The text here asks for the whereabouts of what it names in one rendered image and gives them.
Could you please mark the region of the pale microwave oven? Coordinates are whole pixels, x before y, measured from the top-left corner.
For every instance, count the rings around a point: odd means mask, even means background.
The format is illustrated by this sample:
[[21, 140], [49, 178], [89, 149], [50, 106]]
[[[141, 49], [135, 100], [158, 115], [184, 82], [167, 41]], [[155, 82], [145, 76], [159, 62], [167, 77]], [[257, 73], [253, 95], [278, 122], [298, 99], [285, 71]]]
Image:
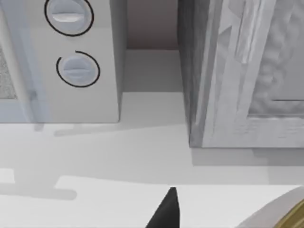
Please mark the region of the pale microwave oven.
[[[116, 123], [120, 119], [123, 76], [127, 46], [127, 0], [88, 0], [95, 20], [91, 29], [78, 37], [67, 37], [48, 24], [49, 73], [44, 77], [52, 112], [50, 123]], [[83, 51], [100, 65], [99, 80], [87, 88], [75, 88], [63, 82], [56, 73], [59, 57]], [[21, 115], [15, 88], [0, 44], [4, 62], [0, 82], [0, 123], [19, 123]]]

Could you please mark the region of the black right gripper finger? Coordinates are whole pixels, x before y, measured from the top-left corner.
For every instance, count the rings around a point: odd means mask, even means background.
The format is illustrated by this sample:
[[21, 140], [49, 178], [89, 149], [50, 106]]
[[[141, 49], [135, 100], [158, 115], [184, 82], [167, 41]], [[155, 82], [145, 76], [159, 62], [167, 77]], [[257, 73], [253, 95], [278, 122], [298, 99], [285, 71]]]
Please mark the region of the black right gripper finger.
[[180, 206], [176, 187], [171, 187], [145, 228], [180, 228]]

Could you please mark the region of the white and gold round object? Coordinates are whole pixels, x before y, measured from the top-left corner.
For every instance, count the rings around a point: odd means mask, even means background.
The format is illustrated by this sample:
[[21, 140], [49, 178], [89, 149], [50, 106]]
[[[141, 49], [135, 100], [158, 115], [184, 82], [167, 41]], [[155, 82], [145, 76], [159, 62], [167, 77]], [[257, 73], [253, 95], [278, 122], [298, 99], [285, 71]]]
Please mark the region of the white and gold round object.
[[297, 203], [304, 200], [304, 186], [279, 196], [254, 212], [235, 228], [274, 228]]

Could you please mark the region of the pale grey wooden cabinet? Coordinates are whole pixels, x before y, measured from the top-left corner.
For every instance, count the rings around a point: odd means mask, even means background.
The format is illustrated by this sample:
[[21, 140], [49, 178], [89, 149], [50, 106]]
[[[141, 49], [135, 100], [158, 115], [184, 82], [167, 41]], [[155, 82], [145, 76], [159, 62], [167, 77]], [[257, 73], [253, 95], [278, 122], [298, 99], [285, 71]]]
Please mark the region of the pale grey wooden cabinet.
[[304, 0], [264, 0], [248, 64], [235, 59], [243, 0], [178, 0], [192, 148], [304, 148]]

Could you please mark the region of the grey microwave knob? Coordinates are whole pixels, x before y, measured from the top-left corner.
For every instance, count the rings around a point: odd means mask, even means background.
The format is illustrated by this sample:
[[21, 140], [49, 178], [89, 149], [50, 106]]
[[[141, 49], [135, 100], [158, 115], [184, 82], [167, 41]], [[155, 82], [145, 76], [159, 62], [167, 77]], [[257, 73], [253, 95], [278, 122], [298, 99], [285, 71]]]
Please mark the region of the grey microwave knob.
[[54, 31], [67, 37], [87, 33], [95, 20], [88, 0], [45, 0], [44, 16]]
[[56, 73], [69, 86], [87, 88], [99, 80], [101, 68], [93, 56], [76, 50], [71, 55], [57, 59]]

